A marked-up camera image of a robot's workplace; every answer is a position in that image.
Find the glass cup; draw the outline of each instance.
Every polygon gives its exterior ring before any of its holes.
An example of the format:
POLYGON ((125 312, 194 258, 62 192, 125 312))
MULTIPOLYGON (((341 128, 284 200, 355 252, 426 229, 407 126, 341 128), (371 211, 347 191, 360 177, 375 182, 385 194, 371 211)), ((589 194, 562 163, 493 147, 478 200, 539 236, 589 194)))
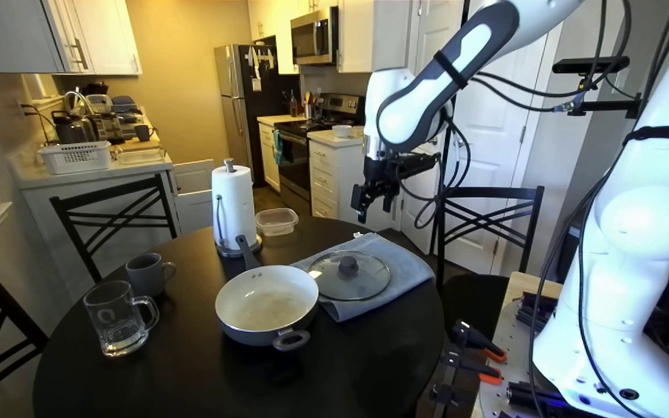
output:
POLYGON ((152 298, 136 298, 129 280, 103 280, 83 294, 83 307, 108 357, 141 349, 160 314, 152 298))

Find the white box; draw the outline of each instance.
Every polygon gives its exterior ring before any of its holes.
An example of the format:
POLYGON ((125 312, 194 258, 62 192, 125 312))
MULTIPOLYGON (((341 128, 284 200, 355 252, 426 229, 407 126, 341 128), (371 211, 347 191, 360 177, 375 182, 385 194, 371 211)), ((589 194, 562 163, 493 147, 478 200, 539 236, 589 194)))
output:
POLYGON ((109 142, 82 142, 43 147, 37 153, 44 157, 54 175, 72 172, 104 172, 111 168, 109 142))

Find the oven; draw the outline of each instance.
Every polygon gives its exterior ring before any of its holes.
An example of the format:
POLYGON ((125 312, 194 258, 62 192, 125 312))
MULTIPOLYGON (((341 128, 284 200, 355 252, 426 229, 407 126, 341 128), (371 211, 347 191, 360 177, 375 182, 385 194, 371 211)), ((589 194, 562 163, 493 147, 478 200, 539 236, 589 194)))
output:
POLYGON ((309 138, 303 122, 277 126, 277 163, 282 177, 282 200, 292 211, 311 213, 311 183, 309 183, 309 138))
POLYGON ((324 92, 313 118, 297 122, 277 122, 277 163, 282 177, 282 200, 303 216, 311 216, 309 182, 309 132, 331 129, 337 122, 363 122, 363 97, 347 92, 324 92))

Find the microwave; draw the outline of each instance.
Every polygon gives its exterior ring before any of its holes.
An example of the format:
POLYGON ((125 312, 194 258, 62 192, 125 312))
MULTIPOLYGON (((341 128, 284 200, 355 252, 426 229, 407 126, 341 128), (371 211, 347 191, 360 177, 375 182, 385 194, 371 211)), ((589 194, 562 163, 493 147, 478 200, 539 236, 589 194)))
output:
POLYGON ((316 10, 290 21, 296 64, 335 64, 337 39, 337 6, 316 10))

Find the dining table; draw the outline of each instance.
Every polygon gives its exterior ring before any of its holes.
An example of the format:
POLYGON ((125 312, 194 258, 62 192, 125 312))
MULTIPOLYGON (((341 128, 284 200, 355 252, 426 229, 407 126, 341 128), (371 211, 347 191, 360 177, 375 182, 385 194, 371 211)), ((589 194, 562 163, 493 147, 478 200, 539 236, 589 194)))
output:
MULTIPOLYGON (((262 264, 296 264, 369 233, 303 216, 290 235, 262 236, 262 264)), ((420 255, 396 229, 378 233, 420 255)), ((219 255, 215 229, 196 229, 157 249, 176 264, 157 298, 160 322, 150 341, 104 357, 82 301, 55 326, 35 377, 37 418, 74 415, 222 415, 222 418, 399 418, 414 415, 443 347, 443 312, 435 280, 337 322, 313 307, 311 338, 282 352, 244 347, 224 331, 217 293, 246 269, 219 255)))

